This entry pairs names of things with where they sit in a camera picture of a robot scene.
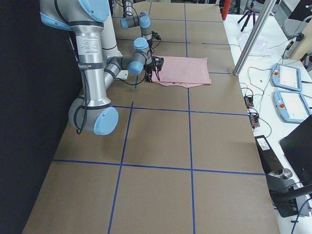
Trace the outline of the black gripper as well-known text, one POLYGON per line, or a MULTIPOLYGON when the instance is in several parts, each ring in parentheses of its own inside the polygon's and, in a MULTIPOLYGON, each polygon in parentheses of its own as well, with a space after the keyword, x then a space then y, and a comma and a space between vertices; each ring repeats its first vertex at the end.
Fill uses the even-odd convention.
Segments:
POLYGON ((158 32, 152 31, 151 32, 151 38, 149 40, 147 40, 147 42, 149 44, 149 49, 153 53, 155 51, 155 48, 161 43, 161 36, 159 35, 158 32), (154 40, 158 41, 158 44, 156 46, 153 46, 154 40))
POLYGON ((146 82, 152 82, 152 72, 155 72, 156 75, 159 75, 159 72, 162 69, 162 66, 164 64, 164 58, 158 57, 158 56, 151 56, 150 61, 147 61, 147 64, 145 65, 145 81, 146 82))

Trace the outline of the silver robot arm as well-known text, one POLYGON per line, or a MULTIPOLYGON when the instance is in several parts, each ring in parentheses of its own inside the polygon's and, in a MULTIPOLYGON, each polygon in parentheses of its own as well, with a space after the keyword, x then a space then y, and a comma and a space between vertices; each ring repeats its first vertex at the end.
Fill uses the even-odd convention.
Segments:
POLYGON ((73 101, 68 118, 78 133, 108 135, 115 129, 118 111, 106 94, 114 80, 125 81, 128 74, 144 73, 144 80, 149 82, 162 69, 164 59, 153 55, 153 39, 160 36, 151 30, 149 14, 137 13, 133 5, 132 0, 122 2, 120 24, 124 29, 139 27, 141 36, 133 43, 132 55, 125 57, 117 48, 108 1, 40 1, 41 21, 45 25, 76 35, 72 49, 81 72, 83 95, 73 101))
POLYGON ((137 13, 133 7, 135 3, 142 2, 141 0, 122 0, 123 18, 120 20, 121 27, 123 29, 129 29, 133 27, 140 27, 141 36, 148 42, 149 48, 152 53, 155 51, 153 47, 153 39, 161 42, 160 35, 153 31, 151 28, 151 20, 147 12, 137 13))

